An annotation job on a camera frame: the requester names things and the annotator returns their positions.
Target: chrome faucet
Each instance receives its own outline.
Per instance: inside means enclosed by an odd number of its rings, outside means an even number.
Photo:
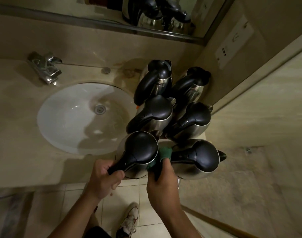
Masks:
[[[48,85],[57,80],[58,76],[62,73],[54,65],[54,63],[62,63],[62,60],[55,57],[51,52],[44,56],[41,56],[37,52],[32,52],[29,54],[27,62],[36,71],[39,78]]]

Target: hand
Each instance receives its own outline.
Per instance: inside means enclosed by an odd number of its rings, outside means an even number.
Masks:
[[[97,200],[102,200],[117,186],[125,177],[122,170],[109,175],[107,170],[113,165],[113,160],[96,160],[90,176],[85,193],[94,196]]]
[[[151,206],[161,219],[180,212],[177,176],[169,159],[163,159],[161,175],[156,182],[154,173],[148,173],[147,193]]]

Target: white sneaker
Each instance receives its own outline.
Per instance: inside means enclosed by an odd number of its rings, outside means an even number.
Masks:
[[[139,204],[133,202],[129,205],[126,211],[126,217],[122,221],[119,229],[123,228],[123,231],[131,237],[131,235],[136,232],[135,225],[137,224],[138,218]]]

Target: white oval sink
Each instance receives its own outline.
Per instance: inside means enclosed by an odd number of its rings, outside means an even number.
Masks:
[[[97,105],[105,107],[104,114],[94,112]],[[50,96],[41,106],[37,122],[43,137],[56,148],[102,155],[117,149],[136,111],[133,98],[120,88],[83,83]]]

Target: countertop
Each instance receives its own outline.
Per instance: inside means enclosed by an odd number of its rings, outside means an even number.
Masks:
[[[61,151],[48,143],[37,126],[44,100],[70,85],[88,82],[110,84],[133,97],[139,73],[112,69],[57,65],[62,74],[57,85],[46,85],[27,63],[0,59],[0,188],[87,182],[96,159],[114,159]]]

